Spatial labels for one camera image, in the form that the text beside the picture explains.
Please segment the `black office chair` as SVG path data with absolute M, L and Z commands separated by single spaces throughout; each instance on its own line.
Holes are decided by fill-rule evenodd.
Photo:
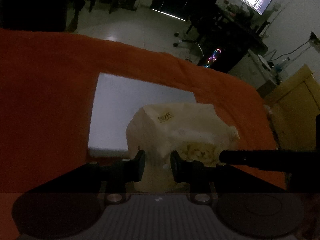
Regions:
M 172 44 L 174 48 L 189 48 L 189 51 L 199 57 L 204 57 L 204 38 L 198 32 L 197 28 L 188 22 L 187 29 L 183 29 L 174 33 L 176 41 Z

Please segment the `yellow cardboard box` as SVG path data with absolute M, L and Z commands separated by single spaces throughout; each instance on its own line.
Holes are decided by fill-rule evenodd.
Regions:
M 264 98 L 271 109 L 277 143 L 285 150 L 316 148 L 319 83 L 305 64 Z

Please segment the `tissue pack with dog print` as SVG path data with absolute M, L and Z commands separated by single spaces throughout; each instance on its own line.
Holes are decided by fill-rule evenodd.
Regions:
M 167 103 L 140 108 L 127 126 L 126 139 L 130 158 L 139 150 L 146 154 L 142 179 L 134 183 L 135 190 L 162 193 L 180 188 L 172 175 L 172 151 L 182 160 L 215 167 L 221 164 L 220 153 L 235 149 L 240 137 L 234 126 L 218 117 L 213 105 Z

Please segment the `rgb lit computer case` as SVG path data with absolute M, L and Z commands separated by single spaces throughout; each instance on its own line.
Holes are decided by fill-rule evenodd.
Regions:
M 221 53 L 221 49 L 214 50 L 212 55 L 206 60 L 206 64 L 204 65 L 204 67 L 210 68 L 220 58 Z

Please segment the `white storage box lid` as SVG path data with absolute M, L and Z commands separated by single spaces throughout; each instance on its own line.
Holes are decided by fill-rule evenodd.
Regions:
M 94 95 L 88 151 L 92 157 L 127 157 L 126 128 L 135 113 L 145 105 L 195 103 L 192 92 L 99 74 Z

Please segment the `orange table cloth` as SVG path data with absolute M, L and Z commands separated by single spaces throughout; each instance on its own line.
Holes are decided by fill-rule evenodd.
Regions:
M 240 150 L 274 150 L 264 100 L 244 81 L 157 53 L 69 33 L 1 30 L 1 239 L 25 191 L 84 164 L 100 73 L 187 90 L 235 126 Z

